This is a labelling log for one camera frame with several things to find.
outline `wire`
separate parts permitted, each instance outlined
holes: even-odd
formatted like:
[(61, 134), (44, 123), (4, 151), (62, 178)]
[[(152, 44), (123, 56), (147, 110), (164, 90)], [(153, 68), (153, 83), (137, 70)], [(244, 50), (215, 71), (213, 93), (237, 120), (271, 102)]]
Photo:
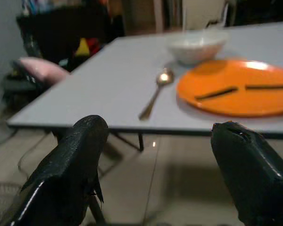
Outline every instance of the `wire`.
[(32, 153), (35, 149), (36, 149), (36, 147), (46, 138), (48, 136), (48, 134), (46, 134), (46, 135), (44, 135), (34, 146), (32, 146), (30, 149), (28, 149), (22, 156), (21, 156), (21, 158), (19, 159), (19, 161), (18, 161), (18, 171), (23, 175), (23, 176), (25, 176), (26, 177), (26, 180), (28, 180), (28, 178), (29, 178), (29, 174), (24, 170), (24, 169), (22, 169), (22, 161), (23, 161), (23, 159), (29, 154), (29, 153)]

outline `spoon handle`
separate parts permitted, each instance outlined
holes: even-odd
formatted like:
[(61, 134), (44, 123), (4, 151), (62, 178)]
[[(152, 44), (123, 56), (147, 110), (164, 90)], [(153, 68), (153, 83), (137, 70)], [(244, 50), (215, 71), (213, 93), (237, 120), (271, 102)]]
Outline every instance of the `spoon handle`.
[(157, 87), (153, 97), (151, 98), (150, 102), (148, 103), (148, 106), (142, 111), (142, 113), (138, 116), (138, 118), (141, 120), (141, 121), (144, 121), (144, 120), (148, 120), (150, 115), (151, 115), (151, 112), (152, 112), (152, 108), (155, 104), (155, 101), (158, 97), (160, 93), (160, 87)]

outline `table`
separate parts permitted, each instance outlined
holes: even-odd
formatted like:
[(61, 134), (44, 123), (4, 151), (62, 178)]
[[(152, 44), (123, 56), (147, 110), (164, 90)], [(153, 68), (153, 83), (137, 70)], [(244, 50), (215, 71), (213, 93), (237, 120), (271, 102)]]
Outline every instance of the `table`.
[[(241, 26), (228, 29), (230, 40), (217, 58), (239, 57), (283, 67), (283, 23)], [(179, 78), (190, 68), (179, 65), (165, 42), (176, 34), (119, 38), (8, 120), (12, 127), (67, 128), (84, 116), (98, 114), (111, 132), (141, 134), (210, 134), (213, 123), (228, 120), (283, 138), (283, 116), (262, 119), (231, 118), (210, 114), (176, 97)], [(155, 78), (163, 67), (176, 74), (165, 87), (150, 120), (138, 115), (155, 92)]]

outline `pink pillow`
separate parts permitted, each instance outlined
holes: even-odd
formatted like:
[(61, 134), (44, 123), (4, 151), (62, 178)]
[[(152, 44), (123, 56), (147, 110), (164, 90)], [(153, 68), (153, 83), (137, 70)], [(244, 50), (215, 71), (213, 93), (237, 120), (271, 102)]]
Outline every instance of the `pink pillow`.
[(52, 86), (70, 75), (68, 71), (48, 60), (35, 57), (22, 57), (20, 62), (39, 81)]

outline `white bowl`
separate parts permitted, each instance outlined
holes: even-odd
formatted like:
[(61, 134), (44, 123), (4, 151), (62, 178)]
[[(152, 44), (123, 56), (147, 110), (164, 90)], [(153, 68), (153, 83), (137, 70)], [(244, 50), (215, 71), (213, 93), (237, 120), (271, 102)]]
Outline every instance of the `white bowl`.
[(219, 30), (187, 32), (167, 40), (167, 48), (184, 64), (195, 64), (213, 58), (228, 40), (228, 34)]

